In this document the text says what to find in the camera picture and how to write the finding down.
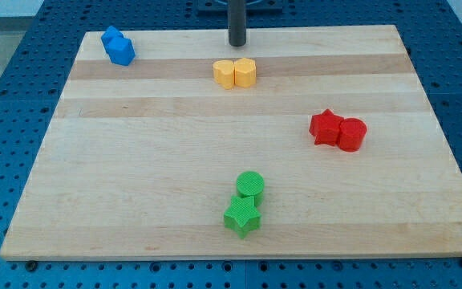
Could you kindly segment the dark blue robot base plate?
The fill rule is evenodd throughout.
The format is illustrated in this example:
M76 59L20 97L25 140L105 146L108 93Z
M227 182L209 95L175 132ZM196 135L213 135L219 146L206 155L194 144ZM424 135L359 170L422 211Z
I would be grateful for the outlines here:
M198 15L227 14L227 0L193 0ZM283 0L246 0L248 12L282 12Z

